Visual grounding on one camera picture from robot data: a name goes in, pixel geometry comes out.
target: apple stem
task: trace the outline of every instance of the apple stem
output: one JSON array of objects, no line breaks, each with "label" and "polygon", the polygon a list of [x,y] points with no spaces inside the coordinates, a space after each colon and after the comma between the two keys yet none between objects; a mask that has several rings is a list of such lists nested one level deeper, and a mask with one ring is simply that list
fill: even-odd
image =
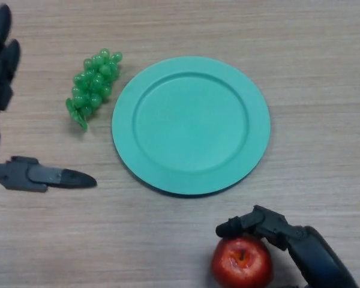
[{"label": "apple stem", "polygon": [[240,261],[244,260],[244,256],[245,256],[245,250],[242,250],[240,254]]}]

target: grape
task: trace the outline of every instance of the grape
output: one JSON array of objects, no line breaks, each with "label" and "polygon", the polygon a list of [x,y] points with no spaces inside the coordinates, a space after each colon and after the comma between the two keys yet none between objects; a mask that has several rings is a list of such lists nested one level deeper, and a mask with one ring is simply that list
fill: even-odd
[{"label": "grape", "polygon": [[112,56],[110,57],[111,62],[113,63],[118,63],[122,60],[122,53],[121,52],[116,52],[114,54],[112,54]]},{"label": "grape", "polygon": [[87,70],[85,71],[85,79],[87,81],[92,81],[95,77],[95,70]]},{"label": "grape", "polygon": [[81,84],[82,82],[84,82],[85,80],[85,74],[84,73],[80,73],[76,76],[73,77],[73,83],[78,86],[78,84]]},{"label": "grape", "polygon": [[120,70],[116,69],[114,73],[112,73],[112,81],[115,81],[120,76]]},{"label": "grape", "polygon": [[94,80],[98,80],[99,82],[103,83],[104,82],[104,77],[100,73],[96,73],[95,76],[94,76]]},{"label": "grape", "polygon": [[100,50],[100,56],[107,59],[109,58],[109,50],[106,48],[103,48]]},{"label": "grape", "polygon": [[73,104],[77,108],[83,107],[87,102],[88,102],[88,95],[86,94],[81,93],[73,97]]},{"label": "grape", "polygon": [[90,105],[85,105],[80,109],[81,114],[86,117],[92,114],[92,107]]},{"label": "grape", "polygon": [[96,67],[100,67],[104,64],[104,58],[101,57],[100,55],[95,55],[92,57],[92,62]]},{"label": "grape", "polygon": [[120,75],[118,63],[122,57],[121,52],[110,55],[108,49],[101,49],[99,54],[86,58],[83,72],[73,77],[72,99],[67,99],[66,107],[84,130],[88,127],[86,117],[111,96],[113,83]]},{"label": "grape", "polygon": [[83,62],[83,66],[84,66],[84,71],[92,69],[93,66],[92,60],[90,60],[89,58],[85,59]]},{"label": "grape", "polygon": [[102,85],[103,85],[102,81],[100,81],[99,79],[94,79],[92,81],[91,88],[93,89],[93,91],[98,91],[99,89],[101,89]]},{"label": "grape", "polygon": [[97,109],[101,106],[103,100],[101,99],[101,96],[98,94],[92,94],[91,96],[91,107],[93,109]]},{"label": "grape", "polygon": [[101,88],[101,91],[100,91],[100,94],[101,94],[101,97],[105,100],[107,99],[112,93],[112,88],[111,87],[108,87],[108,86],[103,86]]},{"label": "grape", "polygon": [[82,91],[77,86],[73,86],[72,88],[72,96],[75,97],[76,95],[79,95]]},{"label": "grape", "polygon": [[108,66],[112,72],[115,72],[118,69],[118,65],[112,61],[109,62]]},{"label": "grape", "polygon": [[102,65],[99,71],[104,77],[109,77],[110,75],[112,75],[111,68],[108,65]]}]

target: table surface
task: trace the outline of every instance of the table surface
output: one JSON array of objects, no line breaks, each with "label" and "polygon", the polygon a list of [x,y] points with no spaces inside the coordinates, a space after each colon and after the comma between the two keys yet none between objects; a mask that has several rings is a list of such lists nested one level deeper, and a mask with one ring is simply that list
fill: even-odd
[{"label": "table surface", "polygon": [[[260,204],[322,233],[360,285],[360,0],[8,0],[22,45],[0,114],[11,155],[92,174],[98,187],[46,194],[0,187],[0,288],[217,287],[215,226]],[[115,94],[82,133],[65,109],[72,77],[101,48],[124,53]],[[269,148],[213,197],[151,191],[115,153],[117,96],[141,69],[202,55],[254,80],[271,112]],[[303,284],[271,248],[278,284]]]}]

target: wooden table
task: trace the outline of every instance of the wooden table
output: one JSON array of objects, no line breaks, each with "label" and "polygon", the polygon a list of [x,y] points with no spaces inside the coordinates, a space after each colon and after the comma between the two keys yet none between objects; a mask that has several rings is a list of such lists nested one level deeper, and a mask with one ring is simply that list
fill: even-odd
[{"label": "wooden table", "polygon": [[[46,194],[0,186],[0,288],[216,287],[215,226],[260,204],[312,225],[360,285],[360,0],[8,0],[22,61],[0,114],[11,155],[81,170],[93,190]],[[111,102],[82,133],[65,109],[82,61],[124,53]],[[135,181],[110,133],[117,96],[141,69],[203,55],[261,88],[272,140],[239,185],[204,199],[163,196]],[[303,284],[272,249],[275,281]]]}]

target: green grape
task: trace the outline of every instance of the green grape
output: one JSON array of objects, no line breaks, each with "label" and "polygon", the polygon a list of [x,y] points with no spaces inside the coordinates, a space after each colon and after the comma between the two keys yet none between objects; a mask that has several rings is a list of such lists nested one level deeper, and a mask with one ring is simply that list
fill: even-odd
[{"label": "green grape", "polygon": [[112,73],[112,81],[117,80],[119,76],[120,76],[120,70],[117,69],[114,73]]},{"label": "green grape", "polygon": [[80,73],[80,74],[73,77],[73,83],[76,86],[78,86],[78,84],[81,84],[84,81],[85,81],[85,74],[84,73]]},{"label": "green grape", "polygon": [[102,65],[99,71],[104,77],[109,77],[110,75],[112,75],[111,68],[108,65]]},{"label": "green grape", "polygon": [[85,79],[87,81],[92,81],[92,79],[95,77],[95,70],[87,70],[85,71]]},{"label": "green grape", "polygon": [[92,60],[90,60],[89,58],[85,59],[83,62],[83,66],[84,66],[84,71],[92,69],[93,66]]},{"label": "green grape", "polygon": [[100,50],[100,56],[107,59],[109,58],[109,50],[106,48],[103,48]]},{"label": "green grape", "polygon": [[112,56],[110,57],[110,60],[113,63],[118,63],[122,60],[122,53],[121,52],[116,52],[114,54],[112,54]]},{"label": "green grape", "polygon": [[100,67],[100,66],[102,66],[104,64],[104,58],[101,57],[100,55],[94,55],[92,57],[92,62],[94,63],[94,65],[96,67]]},{"label": "green grape", "polygon": [[103,86],[103,81],[100,80],[99,78],[94,78],[93,81],[92,81],[92,85],[91,85],[91,88],[94,90],[94,91],[98,91],[101,89],[101,87]]},{"label": "green grape", "polygon": [[112,94],[112,88],[108,86],[101,87],[100,95],[105,100]]},{"label": "green grape", "polygon": [[88,95],[87,94],[77,94],[73,97],[73,104],[77,108],[83,107],[88,102]]},{"label": "green grape", "polygon": [[101,96],[100,96],[100,95],[98,95],[98,94],[92,94],[92,95],[91,95],[91,102],[90,102],[90,104],[91,104],[91,107],[92,107],[93,109],[99,108],[99,107],[101,106],[102,102],[103,102],[103,99],[101,99]]},{"label": "green grape", "polygon": [[81,94],[81,93],[82,93],[82,91],[80,90],[79,87],[73,86],[73,88],[72,88],[72,96],[73,96],[73,97],[75,97],[76,95],[79,95],[79,94]]},{"label": "green grape", "polygon": [[112,61],[109,62],[108,66],[109,66],[109,68],[111,69],[112,72],[115,72],[118,69],[117,63],[114,63]]},{"label": "green grape", "polygon": [[90,105],[85,105],[80,109],[80,113],[84,116],[90,116],[92,114],[92,107]]},{"label": "green grape", "polygon": [[98,80],[99,82],[103,83],[104,82],[104,77],[100,73],[96,73],[95,76],[94,76],[94,80]]}]

